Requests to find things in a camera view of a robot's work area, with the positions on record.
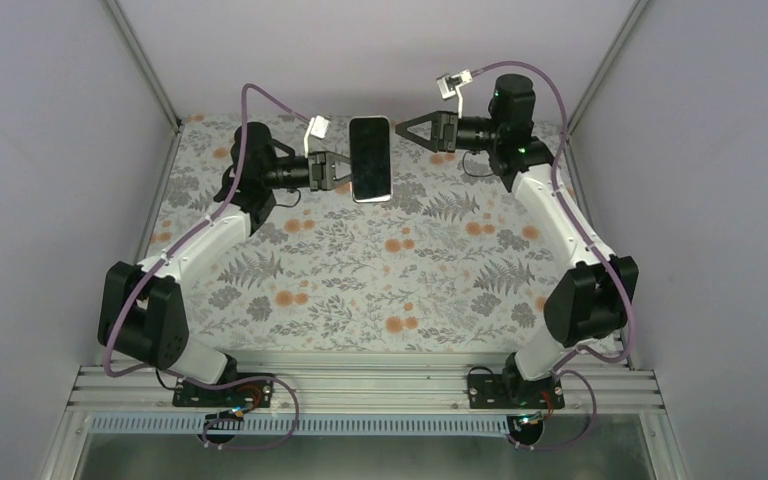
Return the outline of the black phone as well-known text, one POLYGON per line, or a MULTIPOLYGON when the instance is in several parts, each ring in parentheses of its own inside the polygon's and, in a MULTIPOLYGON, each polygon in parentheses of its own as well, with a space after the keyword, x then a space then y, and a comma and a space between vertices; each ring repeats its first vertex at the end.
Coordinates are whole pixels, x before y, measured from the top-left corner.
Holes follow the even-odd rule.
POLYGON ((381 203, 392 197, 391 131, 381 116, 349 121, 352 197, 356 203, 381 203))

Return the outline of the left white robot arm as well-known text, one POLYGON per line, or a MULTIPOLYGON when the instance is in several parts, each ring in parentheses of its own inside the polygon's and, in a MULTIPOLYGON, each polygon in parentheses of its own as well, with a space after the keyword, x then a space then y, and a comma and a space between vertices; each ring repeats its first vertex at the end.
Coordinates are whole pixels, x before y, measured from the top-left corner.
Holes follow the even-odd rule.
POLYGON ((110 377, 115 352, 198 385, 215 405, 238 391, 235 360, 190 336, 185 295, 219 258, 256 233, 277 205, 279 189, 330 191, 349 182, 338 167, 347 156, 333 151, 296 153, 269 127, 249 122, 234 133, 232 162, 209 213, 165 249, 136 264, 118 262, 107 272, 98 327, 102 361, 110 377))

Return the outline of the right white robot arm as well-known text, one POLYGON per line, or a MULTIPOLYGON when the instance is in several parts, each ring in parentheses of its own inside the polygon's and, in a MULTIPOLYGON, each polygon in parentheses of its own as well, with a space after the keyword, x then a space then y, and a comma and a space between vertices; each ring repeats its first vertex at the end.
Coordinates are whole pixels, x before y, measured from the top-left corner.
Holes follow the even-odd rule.
POLYGON ((484 152, 494 176, 538 222, 562 273, 546 300, 543 323, 506 361, 504 399, 525 407, 540 382, 598 339, 624 328, 639 269, 591 228, 562 184, 553 154, 533 133, 532 81, 499 76, 485 117, 435 111, 396 125, 405 140, 433 153, 484 152))

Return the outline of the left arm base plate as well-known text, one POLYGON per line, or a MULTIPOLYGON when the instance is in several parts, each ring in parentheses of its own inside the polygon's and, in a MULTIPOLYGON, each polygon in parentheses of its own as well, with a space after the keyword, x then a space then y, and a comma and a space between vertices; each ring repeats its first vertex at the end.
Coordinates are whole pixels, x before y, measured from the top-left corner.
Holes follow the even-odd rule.
POLYGON ((274 390, 274 377, 268 373, 237 372, 233 378, 223 379, 221 385, 245 379, 222 390, 211 390, 179 381, 175 387, 172 405, 179 408, 214 408, 220 410, 246 410, 268 408, 274 390))

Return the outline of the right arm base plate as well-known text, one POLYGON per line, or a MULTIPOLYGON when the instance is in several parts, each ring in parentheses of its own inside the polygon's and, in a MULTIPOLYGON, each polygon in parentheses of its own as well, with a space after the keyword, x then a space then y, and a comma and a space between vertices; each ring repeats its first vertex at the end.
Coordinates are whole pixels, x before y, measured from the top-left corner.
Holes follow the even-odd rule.
POLYGON ((471 409, 563 409, 565 400, 560 380, 552 376, 524 380, 514 367, 494 373, 484 366, 466 374, 471 409))

